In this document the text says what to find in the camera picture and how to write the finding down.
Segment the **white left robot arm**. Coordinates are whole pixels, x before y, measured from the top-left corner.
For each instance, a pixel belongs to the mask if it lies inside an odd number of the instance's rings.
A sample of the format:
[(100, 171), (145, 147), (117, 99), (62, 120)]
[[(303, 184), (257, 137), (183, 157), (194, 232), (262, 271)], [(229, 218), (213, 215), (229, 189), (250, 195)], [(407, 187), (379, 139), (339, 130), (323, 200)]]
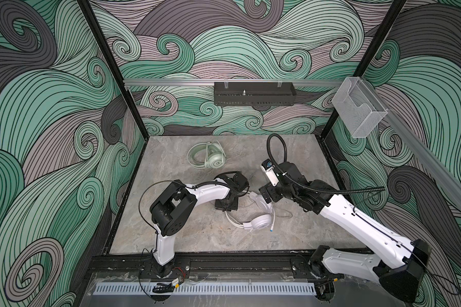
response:
[(149, 209), (150, 224), (156, 233), (152, 257), (162, 269), (172, 265), (175, 234), (183, 228), (196, 206), (214, 202), (218, 211), (236, 210), (238, 200), (250, 187), (240, 171), (224, 172), (212, 181), (199, 184), (185, 184), (180, 180), (169, 180), (168, 184)]

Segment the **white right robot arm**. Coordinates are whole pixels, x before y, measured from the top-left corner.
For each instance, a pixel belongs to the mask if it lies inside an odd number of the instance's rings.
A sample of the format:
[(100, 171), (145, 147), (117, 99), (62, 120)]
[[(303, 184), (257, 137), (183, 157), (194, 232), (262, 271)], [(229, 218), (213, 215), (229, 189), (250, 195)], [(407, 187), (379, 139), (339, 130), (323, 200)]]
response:
[(322, 180), (307, 181), (290, 162), (261, 164), (269, 182), (260, 188), (266, 203), (287, 198), (306, 212), (314, 212), (353, 235), (370, 254), (340, 251), (321, 245), (309, 259), (315, 278), (349, 275), (375, 282), (395, 298), (414, 303), (432, 249), (422, 239), (410, 240), (388, 229), (356, 208)]

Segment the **white headphones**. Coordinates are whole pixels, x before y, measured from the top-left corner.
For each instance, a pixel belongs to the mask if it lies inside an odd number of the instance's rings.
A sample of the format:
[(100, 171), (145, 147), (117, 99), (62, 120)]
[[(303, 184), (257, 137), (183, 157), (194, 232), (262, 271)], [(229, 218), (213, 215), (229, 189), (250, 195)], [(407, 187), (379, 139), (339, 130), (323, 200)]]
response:
[(225, 212), (228, 222), (234, 227), (249, 232), (268, 229), (274, 231), (277, 215), (271, 203), (267, 203), (262, 195), (255, 192), (247, 192), (246, 196), (250, 200), (249, 205), (255, 205), (258, 209), (252, 217), (245, 221), (237, 220), (235, 217)]

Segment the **mint green headphones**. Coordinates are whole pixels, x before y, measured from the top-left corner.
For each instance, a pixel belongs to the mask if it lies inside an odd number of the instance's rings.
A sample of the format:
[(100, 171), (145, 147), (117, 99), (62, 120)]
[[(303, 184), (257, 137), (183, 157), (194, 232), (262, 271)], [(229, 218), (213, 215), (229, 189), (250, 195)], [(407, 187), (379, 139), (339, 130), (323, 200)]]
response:
[(195, 169), (219, 169), (227, 162), (227, 155), (219, 141), (197, 143), (186, 155), (188, 163)]

